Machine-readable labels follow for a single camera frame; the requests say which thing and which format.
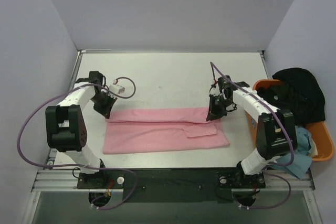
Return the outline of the pink t shirt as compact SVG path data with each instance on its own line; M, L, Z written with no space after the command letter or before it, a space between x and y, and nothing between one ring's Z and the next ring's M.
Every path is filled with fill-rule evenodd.
M154 153L229 146L221 121L207 121L206 116L207 108L114 111L107 119L103 153Z

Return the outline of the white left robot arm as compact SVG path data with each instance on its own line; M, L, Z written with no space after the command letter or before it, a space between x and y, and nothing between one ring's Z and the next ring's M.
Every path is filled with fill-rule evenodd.
M109 118L117 101L115 95L122 94L125 88L118 85L117 80L107 86L105 76L98 71L89 72L87 78L79 78L73 88L74 92L45 110L47 143L50 148L65 153L75 164L81 165L80 171L90 174L89 182L95 188L103 188L108 175L98 170L103 163L87 145L88 133L82 110L92 101L93 109Z

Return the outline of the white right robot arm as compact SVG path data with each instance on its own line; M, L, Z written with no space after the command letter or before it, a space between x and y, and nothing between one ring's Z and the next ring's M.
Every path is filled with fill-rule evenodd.
M240 170L234 174L235 183L246 187L253 181L253 175L270 165L291 165L298 144L291 111L271 105L245 82L231 82L222 77L215 80L209 90L206 120L219 120L237 106L257 123L255 149L238 163Z

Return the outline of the black garment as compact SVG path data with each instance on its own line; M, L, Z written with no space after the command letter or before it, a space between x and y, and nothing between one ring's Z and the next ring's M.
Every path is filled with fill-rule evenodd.
M296 125L322 122L325 117L325 97L314 75L302 68L276 72L272 78L281 84L258 87L257 94L279 109L292 112Z

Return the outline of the blue garment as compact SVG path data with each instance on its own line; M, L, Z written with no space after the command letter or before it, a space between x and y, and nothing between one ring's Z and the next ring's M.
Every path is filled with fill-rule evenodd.
M277 165L271 165L270 167L285 171L298 179L303 179L312 164L312 158L309 156L309 153L311 149L310 143L313 139L311 133L306 128L300 126L296 126L296 137L298 147L295 150L292 164L285 167Z

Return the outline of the cream garment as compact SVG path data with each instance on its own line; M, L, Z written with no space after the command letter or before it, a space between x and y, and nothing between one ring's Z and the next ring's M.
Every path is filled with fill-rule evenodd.
M311 158L315 158L317 155L318 155L318 150L317 150L317 147L316 147L316 144L315 142L312 140L311 143L311 149L310 149L310 153L309 153L309 156Z

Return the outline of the orange plastic basket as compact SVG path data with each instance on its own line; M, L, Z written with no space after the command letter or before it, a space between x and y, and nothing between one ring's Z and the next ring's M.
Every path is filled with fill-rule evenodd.
M270 86L282 85L280 80L276 79L262 79L257 81L253 89L258 90L259 88L269 88ZM256 147L256 133L257 133L257 123L256 121L246 112L247 123L250 131L251 141L253 147ZM329 131L324 122L310 123L306 125L306 129L311 133L312 140L317 148L317 155L312 157L313 162L325 162L330 160L334 155L334 143L329 134Z

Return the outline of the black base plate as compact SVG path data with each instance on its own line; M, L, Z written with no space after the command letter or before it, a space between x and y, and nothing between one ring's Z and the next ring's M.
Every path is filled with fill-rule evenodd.
M237 167L105 170L77 179L77 188L89 189L89 201L99 207L118 192L127 203L226 203L233 189L243 190L237 198L251 200L266 186L263 174L245 175Z

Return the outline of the aluminium front rail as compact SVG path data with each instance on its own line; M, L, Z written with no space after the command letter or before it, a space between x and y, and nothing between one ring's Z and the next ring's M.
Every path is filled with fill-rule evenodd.
M93 186L85 184L81 179L77 178L78 173L74 175L70 170L42 170L36 175L32 192L53 191L88 191L88 192L104 192L107 190L109 183L102 186ZM291 188L292 190L315 190L314 181L310 173L306 173L303 179L297 179L294 176L286 174L283 171L268 170L263 173L262 183L255 182L257 188L266 190L282 191ZM204 186L205 180L196 181L190 178L172 179L159 178L155 176L145 177L138 175L137 186L148 188L149 186Z

